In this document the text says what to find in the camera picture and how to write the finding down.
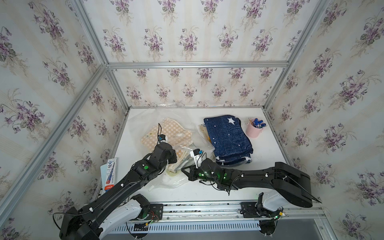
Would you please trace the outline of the navy star pattern blanket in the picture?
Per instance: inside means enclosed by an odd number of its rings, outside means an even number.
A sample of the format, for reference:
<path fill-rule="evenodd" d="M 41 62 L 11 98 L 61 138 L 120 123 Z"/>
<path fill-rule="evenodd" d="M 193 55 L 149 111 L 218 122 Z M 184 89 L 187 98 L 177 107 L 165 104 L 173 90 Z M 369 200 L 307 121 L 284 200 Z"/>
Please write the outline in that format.
<path fill-rule="evenodd" d="M 218 165 L 238 166 L 252 162 L 253 146 L 239 118 L 232 115 L 205 118 L 204 125 L 215 148 Z"/>

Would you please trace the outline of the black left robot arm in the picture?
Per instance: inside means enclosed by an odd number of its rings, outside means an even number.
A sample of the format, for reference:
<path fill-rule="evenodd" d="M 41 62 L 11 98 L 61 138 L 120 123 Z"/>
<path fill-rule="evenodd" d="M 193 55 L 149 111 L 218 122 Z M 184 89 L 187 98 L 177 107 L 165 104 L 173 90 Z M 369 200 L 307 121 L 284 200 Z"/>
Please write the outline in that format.
<path fill-rule="evenodd" d="M 123 222 L 147 211 L 149 201 L 134 193 L 155 179 L 167 164 L 177 161 L 173 147 L 165 142 L 136 162 L 116 185 L 95 201 L 64 213 L 59 237 L 62 240 L 101 240 Z"/>

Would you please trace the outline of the clear plastic vacuum bag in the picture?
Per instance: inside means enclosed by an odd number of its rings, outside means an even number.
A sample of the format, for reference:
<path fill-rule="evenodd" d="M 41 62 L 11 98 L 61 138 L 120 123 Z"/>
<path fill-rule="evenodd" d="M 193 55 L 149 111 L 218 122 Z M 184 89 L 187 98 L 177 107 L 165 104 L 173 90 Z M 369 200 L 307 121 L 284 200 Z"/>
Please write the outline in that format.
<path fill-rule="evenodd" d="M 128 127 L 140 153 L 152 152 L 160 141 L 170 144 L 176 151 L 176 162 L 167 165 L 165 171 L 149 183 L 150 191 L 175 189 L 186 184 L 188 178 L 181 169 L 200 164 L 215 150 L 200 126 L 193 123 L 187 109 L 177 105 L 142 109 L 128 120 Z"/>

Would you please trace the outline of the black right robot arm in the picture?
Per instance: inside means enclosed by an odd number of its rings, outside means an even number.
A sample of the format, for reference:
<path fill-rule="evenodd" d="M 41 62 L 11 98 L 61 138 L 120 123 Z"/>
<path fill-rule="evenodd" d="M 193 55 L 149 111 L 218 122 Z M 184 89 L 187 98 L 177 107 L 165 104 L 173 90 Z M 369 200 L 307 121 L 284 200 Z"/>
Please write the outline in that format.
<path fill-rule="evenodd" d="M 244 188 L 263 188 L 277 191 L 290 204 L 302 208 L 311 208 L 313 201 L 321 202 L 312 195 L 310 176 L 283 162 L 263 170 L 236 170 L 206 159 L 200 167 L 191 165 L 182 172 L 191 182 L 210 183 L 228 194 Z"/>

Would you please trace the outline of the beige blanket with orange pattern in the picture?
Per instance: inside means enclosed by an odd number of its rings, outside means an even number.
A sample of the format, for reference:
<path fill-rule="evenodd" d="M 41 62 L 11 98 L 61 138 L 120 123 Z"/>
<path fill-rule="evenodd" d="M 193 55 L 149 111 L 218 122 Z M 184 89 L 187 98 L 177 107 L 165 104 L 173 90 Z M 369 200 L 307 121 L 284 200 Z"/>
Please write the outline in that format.
<path fill-rule="evenodd" d="M 208 130 L 205 124 L 197 125 L 199 134 L 208 142 L 211 142 L 211 139 L 208 134 Z"/>

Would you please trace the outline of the orange checked sunflower blanket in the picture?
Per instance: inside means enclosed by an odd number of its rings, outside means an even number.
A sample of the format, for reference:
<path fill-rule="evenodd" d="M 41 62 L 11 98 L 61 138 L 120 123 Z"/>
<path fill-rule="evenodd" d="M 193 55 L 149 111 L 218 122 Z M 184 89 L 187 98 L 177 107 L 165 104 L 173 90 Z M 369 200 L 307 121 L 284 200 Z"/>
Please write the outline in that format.
<path fill-rule="evenodd" d="M 168 166 L 170 172 L 177 172 L 184 164 L 189 146 L 193 144 L 192 132 L 184 129 L 176 120 L 166 118 L 160 123 L 161 134 L 167 136 L 168 141 L 177 154 L 177 162 Z M 153 125 L 150 130 L 141 138 L 141 143 L 149 150 L 153 150 L 157 144 L 157 135 L 160 129 Z"/>

